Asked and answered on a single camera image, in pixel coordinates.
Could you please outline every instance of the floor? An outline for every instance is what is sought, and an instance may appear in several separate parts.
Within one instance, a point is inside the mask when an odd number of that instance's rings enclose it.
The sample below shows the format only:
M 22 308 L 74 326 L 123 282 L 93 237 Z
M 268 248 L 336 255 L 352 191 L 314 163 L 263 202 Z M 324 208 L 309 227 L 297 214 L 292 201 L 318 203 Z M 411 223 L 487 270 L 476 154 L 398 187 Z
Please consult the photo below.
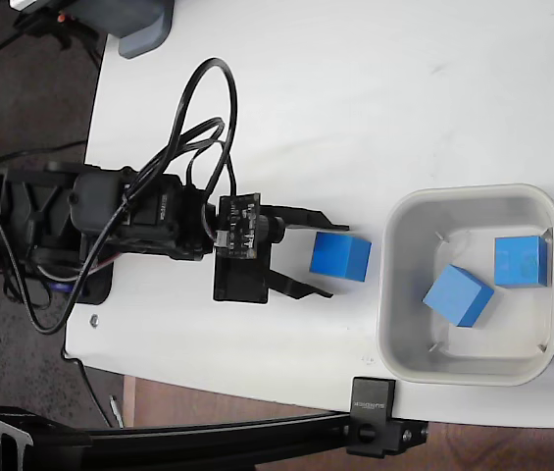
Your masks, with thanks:
M 12 31 L 16 16 L 8 2 L 0 2 L 0 41 Z M 52 37 L 24 37 L 1 51 L 0 155 L 86 138 L 97 77 L 78 43 L 60 51 Z M 84 149 L 76 148 L 57 157 L 81 161 L 83 155 Z M 47 323 L 61 306 L 56 300 Z M 62 334 L 46 338 L 33 330 L 23 308 L 3 297 L 0 278 L 0 404 L 72 426 L 103 427 L 76 366 L 60 360 L 61 343 Z M 105 404 L 111 393 L 122 396 L 121 376 L 91 371 L 90 377 Z

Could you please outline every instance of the black metal bracket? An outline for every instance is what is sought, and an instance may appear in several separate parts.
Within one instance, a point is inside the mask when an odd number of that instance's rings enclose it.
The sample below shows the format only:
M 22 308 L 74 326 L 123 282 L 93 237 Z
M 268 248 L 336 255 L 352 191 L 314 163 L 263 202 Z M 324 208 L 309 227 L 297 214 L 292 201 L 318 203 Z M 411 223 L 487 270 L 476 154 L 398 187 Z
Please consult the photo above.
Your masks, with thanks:
M 157 429 L 75 430 L 0 406 L 0 470 L 241 470 L 344 446 L 383 458 L 427 440 L 427 422 L 392 418 L 393 394 L 392 380 L 356 378 L 350 414 Z
M 349 454 L 384 458 L 427 441 L 428 422 L 392 418 L 394 380 L 355 378 L 348 429 Z

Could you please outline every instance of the wire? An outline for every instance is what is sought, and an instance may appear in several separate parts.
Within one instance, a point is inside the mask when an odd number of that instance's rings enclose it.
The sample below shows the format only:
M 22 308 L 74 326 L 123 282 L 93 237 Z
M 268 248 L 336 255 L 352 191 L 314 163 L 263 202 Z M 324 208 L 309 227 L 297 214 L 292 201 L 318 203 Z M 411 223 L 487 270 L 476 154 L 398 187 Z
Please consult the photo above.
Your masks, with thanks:
M 63 335 L 63 345 L 61 346 L 61 359 L 65 361 L 66 363 L 75 363 L 78 367 L 78 371 L 80 373 L 80 376 L 82 377 L 82 381 L 84 382 L 85 387 L 87 388 L 87 392 L 89 393 L 89 396 L 91 397 L 91 400 L 96 406 L 96 409 L 98 409 L 98 412 L 100 412 L 100 415 L 102 416 L 102 419 L 104 420 L 104 423 L 109 428 L 113 428 L 113 425 L 111 425 L 111 421 L 109 420 L 109 417 L 107 416 L 107 413 L 104 411 L 104 408 L 102 407 L 102 404 L 100 403 L 100 400 L 98 399 L 98 396 L 96 395 L 96 392 L 93 390 L 93 387 L 91 386 L 91 382 L 89 381 L 89 377 L 87 376 L 87 370 L 84 368 L 84 364 L 82 361 L 80 361 L 79 358 L 75 357 L 69 357 L 68 353 L 66 351 L 66 343 L 68 340 L 68 333 L 65 331 Z
M 5 162 L 10 162 L 12 160 L 21 159 L 23 157 L 30 157 L 32 155 L 40 154 L 52 154 L 55 152 L 61 152 L 62 150 L 71 149 L 72 147 L 78 147 L 80 145 L 85 145 L 86 140 L 75 140 L 74 142 L 68 142 L 67 144 L 58 145 L 56 147 L 40 147 L 37 149 L 27 149 L 27 150 L 18 150 L 17 152 L 11 152 L 0 156 L 0 164 Z
M 91 60 L 91 63 L 96 68 L 96 70 L 100 72 L 100 69 L 102 69 L 102 59 L 98 58 L 96 51 L 92 51 L 86 46 L 84 46 L 84 51 L 87 53 L 87 56 Z
M 108 267 L 109 265 L 111 265 L 113 262 L 115 262 L 118 258 L 120 258 L 122 256 L 121 253 L 117 253 L 116 255 L 113 255 L 112 257 L 109 257 L 107 258 L 106 260 L 104 260 L 103 262 L 100 262 L 98 263 L 95 267 L 93 267 L 90 271 L 89 271 L 89 274 L 88 276 L 91 276 L 93 275 L 94 273 L 97 273 L 99 272 L 100 270 Z M 36 266 L 36 269 L 39 271 L 39 273 L 41 273 L 41 275 L 43 275 L 45 278 L 48 278 L 50 280 L 52 280 L 53 282 L 58 282 L 58 283 L 71 283 L 71 282 L 75 282 L 76 279 L 78 278 L 78 275 L 73 275 L 73 276 L 70 276 L 70 277 L 60 277 L 58 275 L 54 275 L 50 272 L 47 271 L 47 269 L 43 268 L 42 266 L 40 265 L 37 265 Z

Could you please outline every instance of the black cable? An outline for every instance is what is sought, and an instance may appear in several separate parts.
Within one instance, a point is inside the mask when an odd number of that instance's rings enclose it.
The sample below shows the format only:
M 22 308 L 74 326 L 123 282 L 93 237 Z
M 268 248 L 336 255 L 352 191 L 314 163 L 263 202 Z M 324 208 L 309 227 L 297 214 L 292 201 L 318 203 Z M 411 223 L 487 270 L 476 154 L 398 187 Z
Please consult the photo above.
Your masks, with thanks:
M 111 421 L 107 416 L 107 413 L 104 411 L 104 408 L 102 407 L 102 404 L 98 399 L 98 396 L 96 395 L 95 391 L 93 390 L 93 387 L 91 386 L 91 382 L 89 381 L 89 377 L 87 376 L 87 371 L 84 369 L 84 364 L 82 363 L 82 361 L 80 361 L 79 358 L 67 356 L 67 351 L 66 351 L 66 342 L 68 340 L 67 335 L 68 335 L 68 332 L 66 330 L 63 335 L 63 345 L 61 346 L 61 359 L 66 363 L 76 364 L 76 366 L 78 367 L 80 376 L 82 377 L 82 381 L 84 382 L 84 385 L 87 388 L 87 392 L 89 393 L 89 396 L 91 397 L 91 400 L 93 401 L 96 408 L 98 409 L 98 412 L 100 412 L 100 415 L 102 416 L 102 419 L 104 420 L 107 427 L 113 428 L 113 425 L 111 424 Z
M 67 144 L 58 145 L 56 147 L 40 147 L 37 149 L 18 150 L 17 152 L 11 152 L 0 156 L 0 164 L 9 162 L 11 160 L 21 159 L 23 157 L 29 157 L 31 155 L 51 154 L 55 152 L 61 152 L 62 150 L 67 150 L 72 147 L 78 147 L 79 145 L 84 145 L 86 143 L 87 143 L 86 140 L 76 140 L 74 142 L 68 142 Z
M 96 51 L 92 51 L 88 47 L 84 46 L 84 51 L 87 53 L 87 56 L 91 60 L 91 63 L 94 65 L 96 70 L 100 72 L 100 69 L 102 69 L 102 59 L 98 58 L 98 54 Z
M 176 108 L 174 124 L 172 126 L 170 139 L 168 141 L 168 145 L 166 146 L 164 155 L 157 162 L 153 163 L 151 160 L 151 162 L 149 162 L 146 167 L 144 167 L 144 170 L 148 168 L 147 172 L 139 172 L 139 174 L 137 174 L 137 177 L 135 177 L 135 181 L 126 192 L 126 198 L 128 199 L 128 201 L 132 201 L 135 197 L 138 197 L 139 194 L 143 191 L 143 188 L 152 183 L 152 181 L 158 175 L 163 174 L 170 163 L 175 160 L 178 155 L 180 155 L 179 151 L 181 148 L 180 144 L 182 138 L 182 134 L 180 132 L 182 130 L 185 117 L 187 115 L 189 101 L 191 100 L 191 97 L 196 89 L 196 86 L 200 82 L 200 79 L 207 73 L 207 71 L 212 68 L 219 68 L 227 79 L 228 98 L 230 106 L 227 137 L 225 139 L 223 151 L 220 156 L 220 160 L 218 161 L 218 164 L 216 166 L 216 170 L 209 178 L 209 182 L 207 183 L 207 186 L 205 188 L 205 201 L 213 193 L 214 188 L 216 187 L 216 183 L 218 182 L 218 179 L 222 174 L 222 170 L 225 167 L 227 160 L 229 159 L 229 153 L 232 147 L 233 139 L 235 137 L 235 129 L 237 127 L 237 89 L 235 88 L 235 80 L 230 68 L 228 67 L 228 64 L 222 59 L 218 58 L 207 59 L 200 66 L 198 66 L 196 71 L 189 78 L 189 82 L 185 86 L 185 89 L 180 96 L 178 107 Z

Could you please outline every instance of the black mount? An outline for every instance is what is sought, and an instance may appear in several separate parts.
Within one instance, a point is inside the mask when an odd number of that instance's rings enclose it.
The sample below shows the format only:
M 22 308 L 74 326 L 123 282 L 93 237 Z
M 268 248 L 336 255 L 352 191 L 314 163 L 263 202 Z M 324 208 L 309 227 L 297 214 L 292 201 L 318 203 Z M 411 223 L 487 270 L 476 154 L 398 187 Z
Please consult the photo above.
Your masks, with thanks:
M 310 294 L 332 297 L 270 269 L 272 246 L 285 236 L 286 228 L 348 231 L 333 224 L 321 211 L 288 206 L 262 205 L 259 193 L 223 196 L 216 242 L 214 299 L 265 304 L 273 289 L 294 299 Z
M 392 418 L 393 398 L 393 380 L 356 378 L 350 414 L 104 431 L 0 406 L 0 470 L 241 470 L 344 446 L 384 458 L 427 441 L 427 422 Z

